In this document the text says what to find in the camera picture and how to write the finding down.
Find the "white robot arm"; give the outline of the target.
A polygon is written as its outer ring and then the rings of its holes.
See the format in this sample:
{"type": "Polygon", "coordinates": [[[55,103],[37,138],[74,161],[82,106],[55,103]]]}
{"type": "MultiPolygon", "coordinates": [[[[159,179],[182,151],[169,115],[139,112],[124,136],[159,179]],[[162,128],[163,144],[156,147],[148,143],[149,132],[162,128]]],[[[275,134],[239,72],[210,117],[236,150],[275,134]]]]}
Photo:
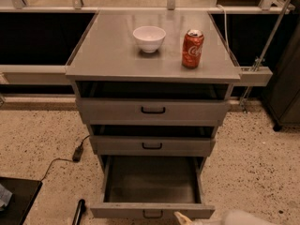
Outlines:
{"type": "Polygon", "coordinates": [[[191,220],[178,211],[173,214],[180,225],[277,225],[242,210],[230,210],[221,219],[213,221],[191,220]]]}

